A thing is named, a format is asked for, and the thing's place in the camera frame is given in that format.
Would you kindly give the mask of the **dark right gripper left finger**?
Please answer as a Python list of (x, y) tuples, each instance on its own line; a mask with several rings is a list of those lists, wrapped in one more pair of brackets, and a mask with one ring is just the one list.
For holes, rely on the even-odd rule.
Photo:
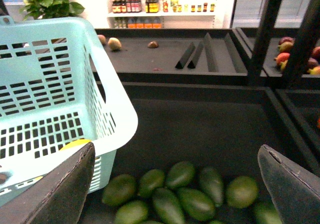
[(77, 223), (95, 166), (89, 142), (45, 177), (1, 206), (1, 223)]

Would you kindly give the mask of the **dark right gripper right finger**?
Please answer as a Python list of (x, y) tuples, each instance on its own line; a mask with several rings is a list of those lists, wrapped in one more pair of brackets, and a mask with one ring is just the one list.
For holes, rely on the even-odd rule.
[(257, 157), (282, 223), (319, 223), (320, 178), (268, 145), (259, 148)]

